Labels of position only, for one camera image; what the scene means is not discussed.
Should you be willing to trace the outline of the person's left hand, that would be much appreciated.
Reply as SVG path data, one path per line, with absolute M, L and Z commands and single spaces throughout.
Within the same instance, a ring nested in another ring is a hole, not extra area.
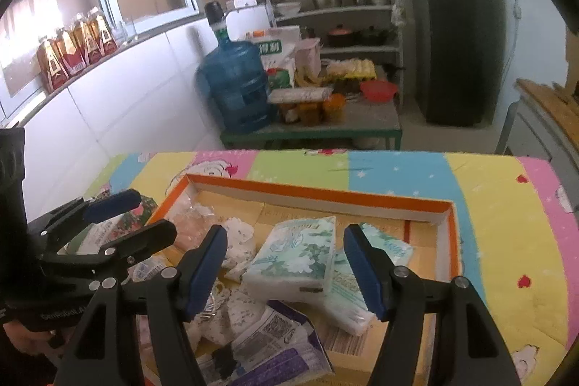
M 19 321 L 10 321 L 1 326 L 12 345 L 21 353 L 30 356 L 60 356 L 65 350 L 66 344 L 55 348 L 56 343 L 52 339 L 56 336 L 55 331 L 33 332 L 28 330 Z

